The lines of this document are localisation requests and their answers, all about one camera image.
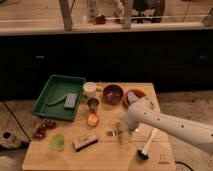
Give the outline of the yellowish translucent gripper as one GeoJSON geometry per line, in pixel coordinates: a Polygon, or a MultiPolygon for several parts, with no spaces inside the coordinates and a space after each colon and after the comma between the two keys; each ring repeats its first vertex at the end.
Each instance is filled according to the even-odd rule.
{"type": "Polygon", "coordinates": [[[121,122],[116,123],[116,136],[121,145],[127,144],[130,139],[130,134],[127,132],[121,122]]]}

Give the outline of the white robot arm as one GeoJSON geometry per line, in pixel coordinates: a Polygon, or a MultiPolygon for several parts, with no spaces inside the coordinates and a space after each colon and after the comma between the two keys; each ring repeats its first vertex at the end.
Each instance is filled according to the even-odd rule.
{"type": "Polygon", "coordinates": [[[213,155],[213,126],[174,117],[154,110],[152,101],[144,96],[133,102],[120,118],[124,132],[135,131],[141,123],[150,125],[213,155]]]}

